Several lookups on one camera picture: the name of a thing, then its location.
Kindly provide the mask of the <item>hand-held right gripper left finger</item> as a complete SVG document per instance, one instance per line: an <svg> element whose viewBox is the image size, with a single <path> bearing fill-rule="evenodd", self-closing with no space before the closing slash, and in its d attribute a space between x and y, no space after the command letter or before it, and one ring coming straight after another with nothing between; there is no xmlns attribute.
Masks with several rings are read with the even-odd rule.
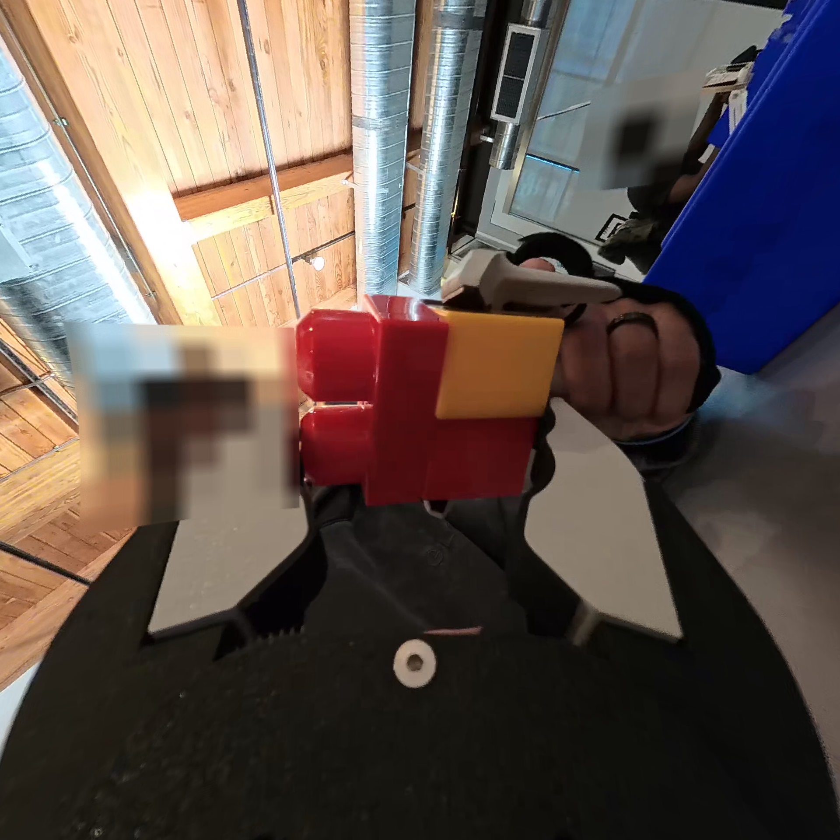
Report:
<svg viewBox="0 0 840 840"><path fill-rule="evenodd" d="M177 525L148 625L154 642L218 629L255 642L303 628L326 583L328 559L302 485L298 504L236 503Z"/></svg>

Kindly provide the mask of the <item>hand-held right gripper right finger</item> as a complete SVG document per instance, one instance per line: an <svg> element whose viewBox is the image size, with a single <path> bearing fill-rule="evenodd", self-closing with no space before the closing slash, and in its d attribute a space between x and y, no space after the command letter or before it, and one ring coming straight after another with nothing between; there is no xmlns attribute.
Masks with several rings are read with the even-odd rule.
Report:
<svg viewBox="0 0 840 840"><path fill-rule="evenodd" d="M683 636L643 478L562 399L538 425L505 574L531 634L584 645L611 624Z"/></svg>

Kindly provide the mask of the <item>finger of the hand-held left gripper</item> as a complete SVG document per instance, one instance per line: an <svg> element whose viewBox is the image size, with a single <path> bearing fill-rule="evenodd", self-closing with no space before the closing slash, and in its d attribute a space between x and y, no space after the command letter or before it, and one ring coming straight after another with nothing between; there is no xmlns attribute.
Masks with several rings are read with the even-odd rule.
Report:
<svg viewBox="0 0 840 840"><path fill-rule="evenodd" d="M500 251L475 250L442 286L444 305L483 312L542 312L614 301L611 282L514 265Z"/></svg>
<svg viewBox="0 0 840 840"><path fill-rule="evenodd" d="M525 634L503 565L519 497L367 507L358 487L320 488L327 558L309 634Z"/></svg>

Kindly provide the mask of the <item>yellow one-stud block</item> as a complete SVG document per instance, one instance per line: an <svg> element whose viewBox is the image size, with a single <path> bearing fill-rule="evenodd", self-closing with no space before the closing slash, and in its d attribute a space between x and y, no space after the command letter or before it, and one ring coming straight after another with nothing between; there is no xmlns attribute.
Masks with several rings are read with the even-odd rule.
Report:
<svg viewBox="0 0 840 840"><path fill-rule="evenodd" d="M448 327L435 415L441 420L543 415L564 332L561 318L433 307Z"/></svg>

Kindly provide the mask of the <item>red one-stud block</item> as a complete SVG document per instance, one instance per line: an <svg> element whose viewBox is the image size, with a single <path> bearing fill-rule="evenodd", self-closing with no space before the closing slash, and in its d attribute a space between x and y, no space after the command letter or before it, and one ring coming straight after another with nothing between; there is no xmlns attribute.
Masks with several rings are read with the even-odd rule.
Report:
<svg viewBox="0 0 840 840"><path fill-rule="evenodd" d="M521 495L538 425L536 417L435 420L421 498Z"/></svg>

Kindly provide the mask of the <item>red two-stud block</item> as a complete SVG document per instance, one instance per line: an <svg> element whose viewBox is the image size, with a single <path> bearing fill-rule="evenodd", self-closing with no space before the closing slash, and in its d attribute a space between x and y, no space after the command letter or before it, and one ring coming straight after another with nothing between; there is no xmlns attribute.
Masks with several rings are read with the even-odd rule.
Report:
<svg viewBox="0 0 840 840"><path fill-rule="evenodd" d="M296 327L297 376L313 408L300 422L305 476L361 486L370 507L419 501L448 326L411 297L312 309Z"/></svg>

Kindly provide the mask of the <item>blue plastic bin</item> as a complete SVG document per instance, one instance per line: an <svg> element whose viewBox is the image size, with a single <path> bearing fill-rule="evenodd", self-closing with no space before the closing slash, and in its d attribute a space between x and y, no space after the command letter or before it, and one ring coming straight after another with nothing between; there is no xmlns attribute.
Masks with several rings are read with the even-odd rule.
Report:
<svg viewBox="0 0 840 840"><path fill-rule="evenodd" d="M774 63L645 284L706 320L718 362L760 371L838 304L839 2L794 2Z"/></svg>

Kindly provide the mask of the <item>person's left hand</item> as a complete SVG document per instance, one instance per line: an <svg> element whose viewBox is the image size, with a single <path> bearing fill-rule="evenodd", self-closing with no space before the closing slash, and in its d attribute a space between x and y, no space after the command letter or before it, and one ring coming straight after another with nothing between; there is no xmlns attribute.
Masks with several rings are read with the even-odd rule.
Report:
<svg viewBox="0 0 840 840"><path fill-rule="evenodd" d="M566 326L550 394L609 438L653 438L689 420L699 372L697 338L676 308L621 299Z"/></svg>

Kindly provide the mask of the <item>ceiling vent grille unit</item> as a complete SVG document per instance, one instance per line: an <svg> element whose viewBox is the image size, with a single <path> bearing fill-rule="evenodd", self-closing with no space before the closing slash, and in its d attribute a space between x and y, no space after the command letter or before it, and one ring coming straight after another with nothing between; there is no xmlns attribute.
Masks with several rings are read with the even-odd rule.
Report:
<svg viewBox="0 0 840 840"><path fill-rule="evenodd" d="M530 82L544 36L544 28L525 24L507 27L490 110L490 119L496 125L490 153L493 169L507 171L513 167Z"/></svg>

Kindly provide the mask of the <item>metal conduit pipe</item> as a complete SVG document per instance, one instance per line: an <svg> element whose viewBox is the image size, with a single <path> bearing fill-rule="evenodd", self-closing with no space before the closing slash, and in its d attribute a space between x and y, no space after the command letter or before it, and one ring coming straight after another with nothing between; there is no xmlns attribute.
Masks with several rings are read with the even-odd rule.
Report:
<svg viewBox="0 0 840 840"><path fill-rule="evenodd" d="M240 27L242 29L245 43L245 53L248 61L248 72L254 92L255 106L259 119L260 132L266 154L271 196L273 199L275 216L280 231L280 240L283 248L283 256L285 258L285 266L290 286L292 304L294 307L296 318L300 319L301 305L298 295L298 286L294 275L293 259L291 257L289 240L287 236L286 219L281 205L281 191L278 180L277 166L270 138L270 126L266 112L266 103L264 99L263 87L261 85L261 79L259 75L259 64L256 55L256 44L254 40L253 29L250 23L248 2L237 1L236 4L238 9L238 19Z"/></svg>

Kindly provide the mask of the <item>silver ventilation duct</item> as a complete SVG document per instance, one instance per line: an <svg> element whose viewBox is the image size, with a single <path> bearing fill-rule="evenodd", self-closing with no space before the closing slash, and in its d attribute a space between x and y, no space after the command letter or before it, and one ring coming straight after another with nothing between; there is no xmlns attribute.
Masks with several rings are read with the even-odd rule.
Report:
<svg viewBox="0 0 840 840"><path fill-rule="evenodd" d="M2 318L72 387L74 323L154 316L8 49L1 54Z"/></svg>
<svg viewBox="0 0 840 840"><path fill-rule="evenodd" d="M396 294L415 21L412 1L350 2L359 298Z"/></svg>
<svg viewBox="0 0 840 840"><path fill-rule="evenodd" d="M408 272L421 298L442 284L487 1L434 2L433 12Z"/></svg>

